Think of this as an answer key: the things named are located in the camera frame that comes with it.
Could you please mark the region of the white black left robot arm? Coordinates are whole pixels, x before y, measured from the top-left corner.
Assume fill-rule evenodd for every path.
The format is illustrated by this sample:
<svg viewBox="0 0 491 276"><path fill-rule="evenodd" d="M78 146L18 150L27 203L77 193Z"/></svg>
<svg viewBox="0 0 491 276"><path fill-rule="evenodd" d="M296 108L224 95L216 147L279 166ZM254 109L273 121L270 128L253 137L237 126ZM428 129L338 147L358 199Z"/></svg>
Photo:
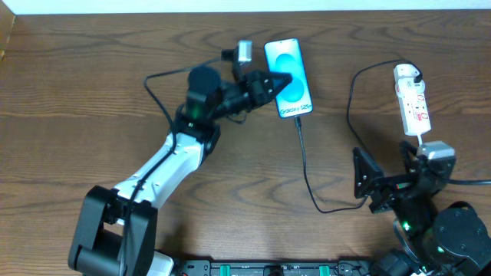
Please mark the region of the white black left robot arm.
<svg viewBox="0 0 491 276"><path fill-rule="evenodd" d="M83 275L170 275L174 260L155 249L159 209L195 172L220 137L216 120L248 113L292 82L288 73L252 71L226 82L211 67L188 75L185 104L169 119L163 146L137 172L112 189L93 187L85 196L68 254Z"/></svg>

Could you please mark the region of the blue Galaxy smartphone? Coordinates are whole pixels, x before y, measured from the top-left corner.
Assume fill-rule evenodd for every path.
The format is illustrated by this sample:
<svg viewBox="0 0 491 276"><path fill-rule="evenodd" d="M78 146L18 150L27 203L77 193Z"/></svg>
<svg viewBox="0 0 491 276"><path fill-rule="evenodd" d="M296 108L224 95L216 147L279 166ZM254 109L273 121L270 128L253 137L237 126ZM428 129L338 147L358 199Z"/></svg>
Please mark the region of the blue Galaxy smartphone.
<svg viewBox="0 0 491 276"><path fill-rule="evenodd" d="M276 96L278 115L282 118L311 113L314 105L305 72L300 41L288 38L264 44L265 58L272 73L288 75L289 83Z"/></svg>

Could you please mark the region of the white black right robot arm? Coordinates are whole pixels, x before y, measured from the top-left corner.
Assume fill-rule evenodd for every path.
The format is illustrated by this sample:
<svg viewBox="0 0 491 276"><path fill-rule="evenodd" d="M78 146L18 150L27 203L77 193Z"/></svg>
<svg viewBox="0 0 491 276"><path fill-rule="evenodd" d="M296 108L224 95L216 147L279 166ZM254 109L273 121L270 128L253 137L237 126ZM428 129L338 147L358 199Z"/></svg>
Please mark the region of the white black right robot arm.
<svg viewBox="0 0 491 276"><path fill-rule="evenodd" d="M392 211L394 231L402 244L369 269L372 275L488 275L490 236L468 202L439 210L433 197L453 171L456 154L443 141L419 147L400 143L406 172L386 176L368 153L353 150L354 195L371 199L372 213Z"/></svg>

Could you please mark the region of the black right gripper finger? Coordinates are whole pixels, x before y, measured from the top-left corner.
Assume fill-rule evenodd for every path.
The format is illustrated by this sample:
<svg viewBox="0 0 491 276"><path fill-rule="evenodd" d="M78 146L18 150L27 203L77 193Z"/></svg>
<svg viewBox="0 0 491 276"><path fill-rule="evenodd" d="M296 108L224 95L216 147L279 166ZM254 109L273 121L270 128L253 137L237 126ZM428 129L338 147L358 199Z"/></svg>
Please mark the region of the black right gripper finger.
<svg viewBox="0 0 491 276"><path fill-rule="evenodd" d="M399 143L400 154L403 157L404 168L407 173L415 173L419 170L419 159L417 158L418 148L410 142L403 140Z"/></svg>
<svg viewBox="0 0 491 276"><path fill-rule="evenodd" d="M361 199L372 193L384 172L362 148L353 149L354 161L354 197Z"/></svg>

